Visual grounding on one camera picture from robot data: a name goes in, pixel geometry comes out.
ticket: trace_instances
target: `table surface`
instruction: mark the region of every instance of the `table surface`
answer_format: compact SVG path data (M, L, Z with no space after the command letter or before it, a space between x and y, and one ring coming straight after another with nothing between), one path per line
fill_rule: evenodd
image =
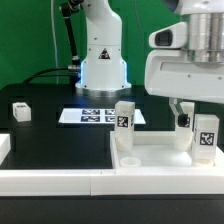
M6 86L0 91L0 133L10 133L12 149L0 169L111 169L112 124L59 124L58 120L64 108L113 108L120 100L133 101L142 111L146 124L136 125L136 131L174 130L168 99L149 96L142 86L118 98L77 95L68 85ZM31 122L15 120L14 102L31 107ZM218 145L223 150L224 108L197 102L196 113L219 117ZM0 198L0 208L4 223L204 224L224 220L223 195L7 197Z

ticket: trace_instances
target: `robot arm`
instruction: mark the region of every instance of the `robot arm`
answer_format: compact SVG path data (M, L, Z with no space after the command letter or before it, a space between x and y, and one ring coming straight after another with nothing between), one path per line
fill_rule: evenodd
M152 95L224 102L224 1L164 0L181 23L154 32L147 59Z
M70 16L85 12L87 24L87 56L81 65L81 81L77 92L93 96L117 96L130 89L126 62L121 57L122 22L112 11L108 0L69 0L61 10L67 26L73 64L80 64L75 47Z

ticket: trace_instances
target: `small white box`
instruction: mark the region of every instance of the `small white box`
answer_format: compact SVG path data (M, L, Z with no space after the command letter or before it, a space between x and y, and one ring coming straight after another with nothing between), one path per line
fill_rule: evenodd
M215 115L195 115L192 156L194 160L212 160L216 155L219 119Z
M18 122L31 121L31 109L26 103L13 103L13 115Z

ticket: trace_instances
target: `printed marker sheet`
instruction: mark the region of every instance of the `printed marker sheet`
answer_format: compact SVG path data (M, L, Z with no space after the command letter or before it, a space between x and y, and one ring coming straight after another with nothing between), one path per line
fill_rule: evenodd
M114 109L83 109L66 108L63 110L59 123L64 124L114 124ZM135 124L145 124L145 119L139 109L135 109Z

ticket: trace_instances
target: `green wall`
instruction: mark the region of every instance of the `green wall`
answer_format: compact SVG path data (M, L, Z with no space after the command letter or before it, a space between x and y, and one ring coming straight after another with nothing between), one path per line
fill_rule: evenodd
M70 49L64 21L58 9L63 2L65 0L55 0L55 22L59 65L68 65L71 61ZM122 55L128 64L128 80L132 84L143 84L145 53L150 52L149 34L176 23L179 17L172 14L160 0L136 0L139 24L146 45L144 53L136 24L134 0L109 2L123 21ZM20 83L37 71L55 67L50 6L50 0L1 0L0 88ZM84 13L74 15L72 21L78 51L83 59L86 54Z

